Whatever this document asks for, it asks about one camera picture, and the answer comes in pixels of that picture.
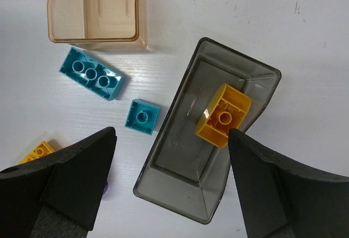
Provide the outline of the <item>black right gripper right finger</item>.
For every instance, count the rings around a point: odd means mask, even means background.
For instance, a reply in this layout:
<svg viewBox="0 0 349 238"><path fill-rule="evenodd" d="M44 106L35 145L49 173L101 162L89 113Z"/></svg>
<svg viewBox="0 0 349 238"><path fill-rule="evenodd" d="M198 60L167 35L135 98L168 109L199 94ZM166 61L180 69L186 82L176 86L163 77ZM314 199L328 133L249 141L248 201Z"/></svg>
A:
<svg viewBox="0 0 349 238"><path fill-rule="evenodd" d="M348 237L348 177L288 158L237 129L228 150L248 237Z"/></svg>

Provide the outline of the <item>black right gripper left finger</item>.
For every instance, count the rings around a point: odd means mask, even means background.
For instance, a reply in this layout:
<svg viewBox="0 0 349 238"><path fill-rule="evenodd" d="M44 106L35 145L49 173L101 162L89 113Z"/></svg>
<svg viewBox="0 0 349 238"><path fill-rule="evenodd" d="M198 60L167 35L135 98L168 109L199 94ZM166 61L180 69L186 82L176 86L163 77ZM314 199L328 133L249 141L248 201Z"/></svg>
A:
<svg viewBox="0 0 349 238"><path fill-rule="evenodd" d="M43 158L1 171L1 237L87 237L117 136L106 127Z"/></svg>

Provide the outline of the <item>purple oval lego brick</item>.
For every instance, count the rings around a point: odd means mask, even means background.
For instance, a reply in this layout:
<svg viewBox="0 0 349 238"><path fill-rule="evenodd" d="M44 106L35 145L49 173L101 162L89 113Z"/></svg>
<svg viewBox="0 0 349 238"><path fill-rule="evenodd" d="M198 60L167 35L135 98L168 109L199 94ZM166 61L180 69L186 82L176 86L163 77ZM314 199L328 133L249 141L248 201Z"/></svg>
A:
<svg viewBox="0 0 349 238"><path fill-rule="evenodd" d="M103 190L103 195L107 192L108 187L109 187L109 184L108 184L108 182L106 182L105 186L104 186L104 190Z"/></svg>

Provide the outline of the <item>yellow long lego brick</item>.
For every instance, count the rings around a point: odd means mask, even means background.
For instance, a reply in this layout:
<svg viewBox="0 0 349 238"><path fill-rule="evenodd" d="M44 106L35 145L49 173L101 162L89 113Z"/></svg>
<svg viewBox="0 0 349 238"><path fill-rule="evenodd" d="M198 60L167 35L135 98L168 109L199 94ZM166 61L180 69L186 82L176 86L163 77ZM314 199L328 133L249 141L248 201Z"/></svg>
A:
<svg viewBox="0 0 349 238"><path fill-rule="evenodd" d="M48 142L42 141L33 151L26 155L25 158L19 162L19 164L27 163L38 158L47 156L48 154L53 153L54 151L55 150Z"/></svg>

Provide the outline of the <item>smoky grey transparent container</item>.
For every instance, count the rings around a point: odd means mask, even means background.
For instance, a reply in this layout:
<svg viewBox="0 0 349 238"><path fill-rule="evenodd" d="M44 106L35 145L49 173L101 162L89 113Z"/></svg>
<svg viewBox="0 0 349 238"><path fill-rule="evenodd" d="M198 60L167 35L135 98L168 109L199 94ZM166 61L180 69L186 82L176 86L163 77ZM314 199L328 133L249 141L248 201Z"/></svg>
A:
<svg viewBox="0 0 349 238"><path fill-rule="evenodd" d="M243 132L263 113L281 72L212 39L199 40L151 151L134 194L201 224L208 224L224 194L230 170L227 147L195 134L214 93L228 84L251 99L239 126Z"/></svg>

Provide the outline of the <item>yellow rounded lego brick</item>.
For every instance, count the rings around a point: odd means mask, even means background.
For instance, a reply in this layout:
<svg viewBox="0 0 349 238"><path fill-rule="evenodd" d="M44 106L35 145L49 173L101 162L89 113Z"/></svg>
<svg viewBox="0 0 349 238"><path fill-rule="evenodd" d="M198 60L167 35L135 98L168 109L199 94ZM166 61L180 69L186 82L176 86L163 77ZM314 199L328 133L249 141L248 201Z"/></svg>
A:
<svg viewBox="0 0 349 238"><path fill-rule="evenodd" d="M228 143L231 128L239 128L249 112L252 100L227 83L222 84L203 111L195 134L218 148Z"/></svg>

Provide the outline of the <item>teal small lego brick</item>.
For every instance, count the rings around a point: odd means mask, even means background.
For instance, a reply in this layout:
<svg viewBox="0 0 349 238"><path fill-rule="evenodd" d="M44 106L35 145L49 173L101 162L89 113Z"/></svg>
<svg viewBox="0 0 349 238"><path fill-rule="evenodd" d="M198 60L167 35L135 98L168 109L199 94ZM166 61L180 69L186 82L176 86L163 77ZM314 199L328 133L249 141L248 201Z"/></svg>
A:
<svg viewBox="0 0 349 238"><path fill-rule="evenodd" d="M130 105L125 127L152 135L159 113L160 107L157 105L134 99Z"/></svg>

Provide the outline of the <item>teal long lego brick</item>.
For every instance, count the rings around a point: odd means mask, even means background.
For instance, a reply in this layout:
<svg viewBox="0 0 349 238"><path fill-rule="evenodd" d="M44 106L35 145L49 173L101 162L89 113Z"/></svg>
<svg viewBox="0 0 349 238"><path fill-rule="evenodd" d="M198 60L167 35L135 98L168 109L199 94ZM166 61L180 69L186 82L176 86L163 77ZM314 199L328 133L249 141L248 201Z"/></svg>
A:
<svg viewBox="0 0 349 238"><path fill-rule="evenodd" d="M71 47L59 72L107 101L117 98L126 76L83 51Z"/></svg>

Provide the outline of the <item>amber transparent container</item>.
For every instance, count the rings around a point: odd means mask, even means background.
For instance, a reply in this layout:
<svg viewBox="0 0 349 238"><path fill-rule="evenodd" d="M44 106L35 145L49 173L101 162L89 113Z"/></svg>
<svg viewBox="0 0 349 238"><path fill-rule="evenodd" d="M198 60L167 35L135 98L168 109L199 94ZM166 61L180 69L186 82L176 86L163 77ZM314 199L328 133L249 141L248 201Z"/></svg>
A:
<svg viewBox="0 0 349 238"><path fill-rule="evenodd" d="M144 49L146 0L47 0L49 39L85 50Z"/></svg>

